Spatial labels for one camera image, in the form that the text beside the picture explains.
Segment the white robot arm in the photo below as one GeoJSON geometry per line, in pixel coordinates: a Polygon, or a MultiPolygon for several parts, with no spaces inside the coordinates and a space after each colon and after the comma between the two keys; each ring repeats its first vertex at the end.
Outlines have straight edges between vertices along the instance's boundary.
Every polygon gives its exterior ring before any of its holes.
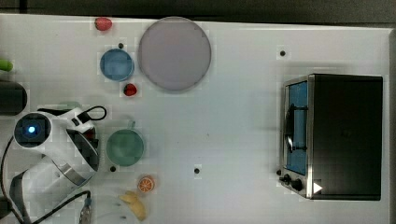
{"type": "Polygon", "coordinates": [[[41,108],[18,120],[13,134],[16,149],[43,156],[10,183],[10,199],[24,224],[37,222],[96,174],[97,142],[84,135],[93,128],[78,107],[41,108]]]}

